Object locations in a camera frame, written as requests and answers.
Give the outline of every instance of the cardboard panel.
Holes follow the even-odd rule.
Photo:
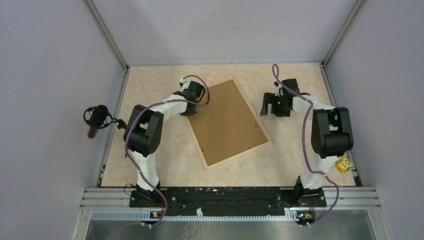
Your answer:
[[[270,141],[233,79],[211,86],[210,103],[188,117],[205,167],[220,164]],[[206,102],[206,94],[201,102]]]

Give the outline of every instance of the table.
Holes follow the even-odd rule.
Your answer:
[[[237,80],[258,114],[264,92],[275,91],[272,64],[133,66],[119,118],[128,122],[135,105],[148,106],[166,99],[180,88],[179,79],[190,74],[200,76],[209,85]],[[279,64],[279,78],[296,78],[301,92],[330,104],[318,63]],[[261,116],[260,120],[268,130],[272,144],[226,165],[206,170],[189,132],[188,120],[174,116],[163,124],[162,140],[156,152],[160,184],[166,187],[294,186],[297,177],[307,170],[301,143],[303,117],[297,112],[283,118],[276,118],[272,114]],[[306,129],[307,152],[312,158],[311,121],[308,121]],[[137,182],[135,167],[128,158],[124,158],[123,136],[123,130],[114,131],[102,187],[123,187]],[[350,171],[340,173],[333,167],[328,176],[339,186],[355,185]]]

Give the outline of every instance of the yellow object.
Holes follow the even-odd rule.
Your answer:
[[[335,168],[338,169],[338,171],[341,173],[346,173],[353,166],[354,163],[351,162],[351,160],[347,156],[344,156],[340,160],[335,162]]]

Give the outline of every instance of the microphone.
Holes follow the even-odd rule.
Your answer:
[[[95,138],[99,129],[104,129],[111,123],[118,123],[116,126],[118,129],[125,129],[127,127],[127,124],[122,119],[113,118],[105,105],[89,107],[84,111],[83,118],[85,123],[90,126],[87,134],[89,139]]]

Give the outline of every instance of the white wall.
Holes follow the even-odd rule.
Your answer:
[[[423,239],[424,1],[369,0],[329,66],[396,239]]]
[[[356,0],[94,0],[129,65],[322,61]]]
[[[69,239],[105,133],[83,112],[123,70],[82,0],[0,3],[0,238]]]

